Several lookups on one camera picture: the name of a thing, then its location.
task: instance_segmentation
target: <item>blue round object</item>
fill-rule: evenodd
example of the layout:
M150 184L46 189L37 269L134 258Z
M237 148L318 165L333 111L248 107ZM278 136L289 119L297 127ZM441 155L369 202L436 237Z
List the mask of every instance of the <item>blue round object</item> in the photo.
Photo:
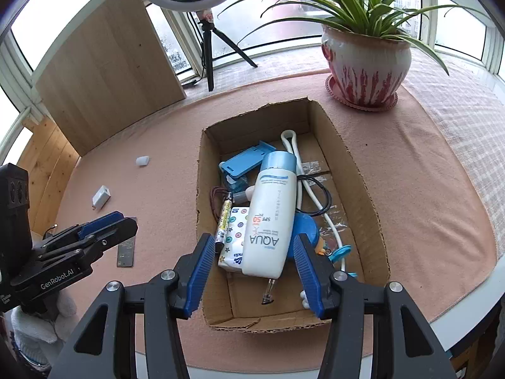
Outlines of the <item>blue round object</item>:
M350 245L344 245L342 248L337 249L329 256L330 261L333 263L340 261L344 256L349 255L350 251Z
M291 241L289 243L289 249L287 250L287 259L293 259L293 243L294 238L300 234L306 233L309 237L311 245L315 248L317 242L319 241L319 228L317 227L314 219L307 214L297 212L294 215L293 222L293 232L291 233Z

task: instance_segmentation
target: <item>spider plant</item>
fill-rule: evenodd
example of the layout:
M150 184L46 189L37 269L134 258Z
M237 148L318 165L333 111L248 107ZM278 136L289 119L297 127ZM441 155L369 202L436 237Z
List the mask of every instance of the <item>spider plant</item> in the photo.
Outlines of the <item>spider plant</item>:
M228 8L236 5L244 0L237 0L233 4L226 7L222 12ZM256 29L252 30L250 33L246 34L244 38L253 32L266 27L270 24L275 24L277 22L283 21L308 21L308 22L318 22L324 26L332 27L334 29L348 32L362 34L371 37L384 38L388 40L403 40L414 45L425 54L434 59L437 63L441 65L444 71L449 75L449 71L445 66L442 59L435 53L435 51L423 43L422 41L410 36L400 26L408 22L411 18L417 15L426 15L426 12L431 10L437 10L438 8L464 8L466 10L476 11L471 7L465 7L459 4L443 4L443 5L432 5L429 7L423 7L420 9L413 8L397 8L392 7L392 3L395 0L297 0L297 1L286 1L277 0L275 4L270 5L261 16L268 10L275 7L287 4L301 4L310 7L317 8L317 10L324 11L328 13L326 18L311 18L311 17L287 17L279 18L263 24Z

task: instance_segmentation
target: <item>metal screw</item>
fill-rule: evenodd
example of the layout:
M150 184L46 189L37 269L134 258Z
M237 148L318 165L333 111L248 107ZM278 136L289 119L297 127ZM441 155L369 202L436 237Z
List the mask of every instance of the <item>metal screw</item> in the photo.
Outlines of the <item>metal screw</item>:
M333 274L333 278L335 278L335 280L339 280L339 281L346 280L347 279L347 273L342 272L342 271L337 271L337 272L335 272Z
M109 292L117 291L120 286L121 286L121 284L119 282L117 282L116 280L113 280L112 282L109 282L107 284L107 291L109 291Z
M161 279L163 280L172 280L174 278L175 278L175 272L171 269L168 269L161 273Z
M401 292L403 290L403 286L400 282L390 282L389 289L391 289L393 292Z

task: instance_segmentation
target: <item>small white charger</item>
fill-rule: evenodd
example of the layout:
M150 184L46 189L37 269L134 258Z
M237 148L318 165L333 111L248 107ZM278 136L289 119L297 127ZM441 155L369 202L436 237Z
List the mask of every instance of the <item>small white charger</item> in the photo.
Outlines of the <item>small white charger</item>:
M100 210L110 198L110 191L102 185L92 198L93 210Z
M144 167L149 163L149 155L145 155L144 157L138 157L135 161L135 163L139 167Z

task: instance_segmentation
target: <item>pink cloth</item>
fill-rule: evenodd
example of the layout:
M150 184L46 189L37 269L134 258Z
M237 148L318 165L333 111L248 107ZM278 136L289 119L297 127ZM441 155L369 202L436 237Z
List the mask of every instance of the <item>pink cloth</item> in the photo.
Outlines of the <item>pink cloth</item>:
M85 155L60 207L60 229L119 210L138 218L132 268L116 267L116 249L72 285L84 313L108 281L148 281L193 250L196 174L201 131L266 103L318 101L349 147L380 218L391 279L407 288L433 320L478 286L496 264L489 218L468 176L434 123L403 88L391 111L367 113L338 104L326 91L327 73L252 84L170 107L139 121ZM149 155L139 168L135 159ZM112 197L93 211L101 186ZM287 372L320 366L327 327L279 334L216 332L198 310L179 323L188 365L241 372ZM137 349L144 351L143 333ZM365 332L371 351L371 330Z

